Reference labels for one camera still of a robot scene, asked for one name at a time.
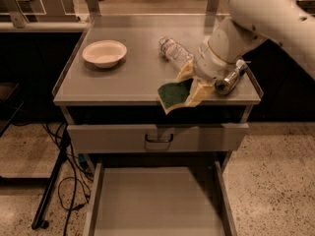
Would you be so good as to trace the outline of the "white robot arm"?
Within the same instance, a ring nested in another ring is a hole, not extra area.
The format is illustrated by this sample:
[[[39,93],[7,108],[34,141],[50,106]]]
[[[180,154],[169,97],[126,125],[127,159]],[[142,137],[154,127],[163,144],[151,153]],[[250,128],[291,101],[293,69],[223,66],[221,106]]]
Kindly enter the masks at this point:
[[[227,7],[229,15],[178,74],[179,81],[193,80],[185,106],[197,106],[219,88],[233,88],[245,67],[241,57],[267,39],[315,77],[315,18],[296,0],[227,0]]]

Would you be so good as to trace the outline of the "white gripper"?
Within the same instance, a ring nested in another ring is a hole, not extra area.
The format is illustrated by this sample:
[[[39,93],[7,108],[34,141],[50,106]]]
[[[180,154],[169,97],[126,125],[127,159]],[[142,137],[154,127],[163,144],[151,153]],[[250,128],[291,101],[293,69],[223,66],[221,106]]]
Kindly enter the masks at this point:
[[[235,64],[236,58],[226,37],[206,37],[194,52],[194,63],[188,61],[176,77],[177,82],[189,80],[194,75],[200,78],[193,80],[185,106],[195,107],[205,100],[215,88],[210,82],[220,80]]]

